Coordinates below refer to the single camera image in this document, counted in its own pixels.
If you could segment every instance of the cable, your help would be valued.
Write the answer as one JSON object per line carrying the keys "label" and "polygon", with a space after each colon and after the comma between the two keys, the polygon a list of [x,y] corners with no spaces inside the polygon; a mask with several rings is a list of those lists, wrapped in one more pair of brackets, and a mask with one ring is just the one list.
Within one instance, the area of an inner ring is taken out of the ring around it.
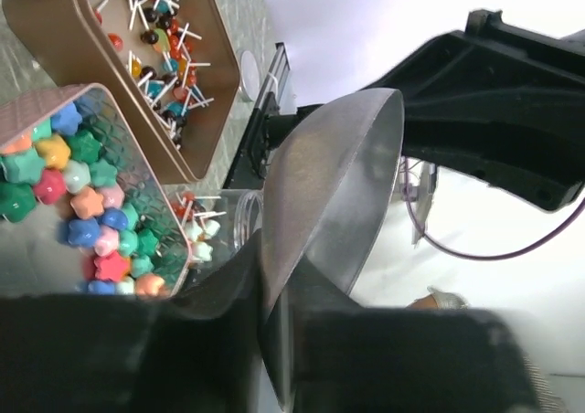
{"label": "cable", "polygon": [[[404,181],[405,181],[406,186],[409,185],[409,176],[410,176],[409,172],[405,171],[404,172]],[[585,210],[585,198],[583,198],[583,200],[581,200],[579,205],[567,217],[567,219],[565,219],[562,223],[560,223],[558,225],[558,227],[555,228],[554,230],[552,230],[550,233],[548,233],[547,235],[545,235],[541,239],[533,242],[532,244],[524,247],[523,249],[511,251],[509,253],[504,253],[501,255],[471,255],[471,254],[467,254],[467,253],[461,253],[461,251],[449,249],[448,247],[443,246],[439,241],[437,241],[436,239],[431,237],[429,234],[427,234],[427,232],[425,231],[425,227],[421,223],[419,223],[416,216],[414,215],[414,211],[412,210],[412,202],[410,201],[408,196],[406,196],[406,208],[409,211],[410,219],[412,220],[412,224],[414,225],[414,227],[422,235],[422,237],[425,238],[427,240],[427,242],[429,244],[431,244],[437,250],[442,251],[443,253],[446,253],[448,255],[454,256],[455,258],[461,258],[461,259],[506,260],[506,259],[513,259],[513,258],[517,258],[517,257],[522,256],[522,255],[526,255],[527,253],[530,253],[531,251],[536,250],[536,249],[544,246],[546,243],[548,243],[554,237],[560,235],[560,233],[563,230],[565,230],[566,228],[568,228],[579,217],[579,215],[581,215],[581,212],[583,212],[583,210]]]}
{"label": "cable", "polygon": [[[412,166],[409,168],[409,171],[412,171],[414,168],[416,168],[421,163],[422,163],[422,161],[419,160],[415,164],[412,164]],[[406,167],[407,167],[407,160],[405,159],[404,162],[402,162],[400,164],[400,171],[405,171],[406,170]]]}

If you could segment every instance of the orange star candy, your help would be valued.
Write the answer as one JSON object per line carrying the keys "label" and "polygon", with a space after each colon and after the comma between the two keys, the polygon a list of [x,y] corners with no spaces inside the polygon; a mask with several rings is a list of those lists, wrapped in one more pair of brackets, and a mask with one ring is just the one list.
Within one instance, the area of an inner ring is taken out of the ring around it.
{"label": "orange star candy", "polygon": [[81,219],[97,217],[103,214],[103,195],[85,186],[71,199],[71,207]]}
{"label": "orange star candy", "polygon": [[18,139],[10,143],[6,148],[2,150],[2,154],[14,154],[26,151],[28,148],[33,146],[33,141],[30,138],[30,132],[23,134]]}

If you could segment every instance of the black plastic part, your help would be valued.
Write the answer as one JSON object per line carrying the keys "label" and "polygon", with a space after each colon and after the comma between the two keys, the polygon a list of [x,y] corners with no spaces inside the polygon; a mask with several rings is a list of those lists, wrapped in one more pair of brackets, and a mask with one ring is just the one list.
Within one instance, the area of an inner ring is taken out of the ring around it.
{"label": "black plastic part", "polygon": [[0,408],[255,413],[259,332],[296,413],[536,406],[514,338],[488,312],[361,308],[301,264],[264,323],[260,241],[168,301],[0,299]]}
{"label": "black plastic part", "polygon": [[260,236],[170,301],[0,299],[0,409],[255,412]]}
{"label": "black plastic part", "polygon": [[495,315],[363,308],[305,261],[261,350],[284,411],[537,411],[521,351]]}
{"label": "black plastic part", "polygon": [[368,88],[402,91],[406,156],[554,211],[585,186],[582,39],[541,36],[506,25],[501,13],[474,11],[465,32],[430,40]]}
{"label": "black plastic part", "polygon": [[270,150],[266,119],[278,114],[279,109],[273,92],[266,95],[260,107],[254,108],[229,168],[223,185],[224,189],[261,189],[263,187]]}

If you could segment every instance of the metal scoop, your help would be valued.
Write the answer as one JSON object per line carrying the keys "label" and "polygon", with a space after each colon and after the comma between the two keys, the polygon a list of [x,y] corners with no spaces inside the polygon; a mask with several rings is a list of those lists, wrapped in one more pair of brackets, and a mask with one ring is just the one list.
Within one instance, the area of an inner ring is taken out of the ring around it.
{"label": "metal scoop", "polygon": [[386,215],[403,132],[401,93],[362,90],[314,111],[275,152],[264,185],[266,315],[303,257],[351,291]]}

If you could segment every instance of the blue star candy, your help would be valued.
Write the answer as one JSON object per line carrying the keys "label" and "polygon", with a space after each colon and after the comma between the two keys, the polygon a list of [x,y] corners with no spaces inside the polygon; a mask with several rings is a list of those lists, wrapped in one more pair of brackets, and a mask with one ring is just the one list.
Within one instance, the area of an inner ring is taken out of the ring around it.
{"label": "blue star candy", "polygon": [[72,102],[51,116],[51,128],[65,136],[72,136],[77,132],[81,121],[83,118]]}

